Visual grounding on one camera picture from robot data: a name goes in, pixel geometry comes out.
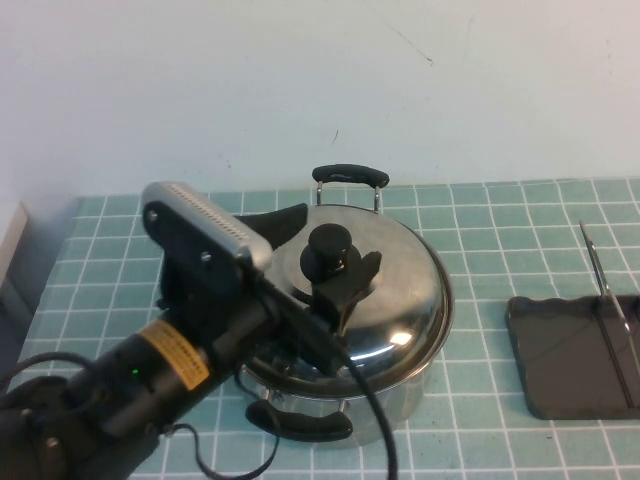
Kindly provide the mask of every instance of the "yellow label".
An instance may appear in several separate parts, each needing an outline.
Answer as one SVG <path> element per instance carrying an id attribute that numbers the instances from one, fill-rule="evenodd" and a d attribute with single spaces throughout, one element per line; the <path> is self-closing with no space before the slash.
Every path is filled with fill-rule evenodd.
<path id="1" fill-rule="evenodd" d="M 169 362 L 187 390 L 193 390 L 209 377 L 209 369 L 196 349 L 164 320 L 156 318 L 138 334 Z"/>

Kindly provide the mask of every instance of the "black tray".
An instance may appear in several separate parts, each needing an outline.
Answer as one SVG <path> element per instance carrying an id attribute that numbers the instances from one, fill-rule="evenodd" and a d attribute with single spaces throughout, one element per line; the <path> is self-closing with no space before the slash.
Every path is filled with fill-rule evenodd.
<path id="1" fill-rule="evenodd" d="M 619 296 L 640 350 L 640 297 Z M 602 297 L 514 297 L 507 327 L 529 410 L 543 419 L 640 418 L 628 335 Z"/>

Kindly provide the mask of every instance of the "pot lid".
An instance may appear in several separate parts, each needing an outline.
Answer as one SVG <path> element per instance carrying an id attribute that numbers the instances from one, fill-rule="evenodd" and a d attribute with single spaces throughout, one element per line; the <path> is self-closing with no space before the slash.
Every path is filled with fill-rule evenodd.
<path id="1" fill-rule="evenodd" d="M 350 236 L 351 251 L 363 257 L 382 254 L 380 270 L 349 317 L 344 337 L 351 359 L 372 386 L 388 388 L 415 374 L 442 346 L 453 307 L 446 272 L 422 238 L 392 218 L 357 207 L 318 205 L 309 208 L 307 225 L 275 250 L 266 272 L 267 279 L 302 306 L 310 303 L 312 291 L 304 257 L 310 243 L 320 243 L 318 232 L 326 240 L 328 225 L 341 245 L 333 253 L 343 250 Z M 249 371 L 271 388 L 301 396 L 359 394 L 346 367 L 329 378 L 272 350 L 259 354 Z"/>

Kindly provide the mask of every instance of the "metal vent grille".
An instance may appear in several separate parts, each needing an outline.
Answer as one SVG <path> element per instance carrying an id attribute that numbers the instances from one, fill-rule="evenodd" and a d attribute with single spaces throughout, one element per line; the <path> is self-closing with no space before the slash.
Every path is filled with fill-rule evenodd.
<path id="1" fill-rule="evenodd" d="M 209 205 L 204 203 L 202 200 L 194 197 L 191 193 L 187 192 L 180 185 L 176 185 L 171 183 L 168 185 L 169 190 L 182 198 L 185 202 L 195 208 L 198 212 L 204 215 L 207 219 L 211 220 L 218 227 L 222 228 L 229 235 L 233 236 L 238 240 L 246 240 L 249 236 L 238 230 L 234 225 L 225 220 L 222 216 L 214 212 Z"/>

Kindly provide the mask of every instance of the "stainless steel pot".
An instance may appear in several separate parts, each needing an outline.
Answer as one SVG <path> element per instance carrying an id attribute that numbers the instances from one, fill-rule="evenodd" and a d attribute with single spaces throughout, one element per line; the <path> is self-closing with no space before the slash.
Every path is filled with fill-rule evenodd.
<path id="1" fill-rule="evenodd" d="M 351 249 L 363 256 L 371 251 L 382 254 L 380 271 L 355 307 L 344 339 L 393 428 L 423 397 L 429 367 L 447 338 L 454 306 L 451 284 L 438 255 L 422 237 L 378 214 L 380 189 L 389 181 L 385 173 L 330 165 L 315 169 L 313 177 L 318 181 L 318 205 L 310 207 L 306 227 L 274 252 L 267 278 L 301 305 L 307 304 L 311 282 L 303 273 L 302 257 L 310 234 L 321 225 L 345 227 Z M 322 185 L 331 181 L 368 184 L 375 191 L 374 209 L 323 205 Z M 346 260 L 348 253 L 341 254 Z M 281 412 L 294 414 L 282 418 L 285 437 L 347 447 L 380 436 L 369 404 L 346 368 L 335 378 L 325 377 L 301 359 L 268 352 L 256 356 L 245 371 L 255 391 Z M 346 431 L 349 425 L 352 433 Z"/>

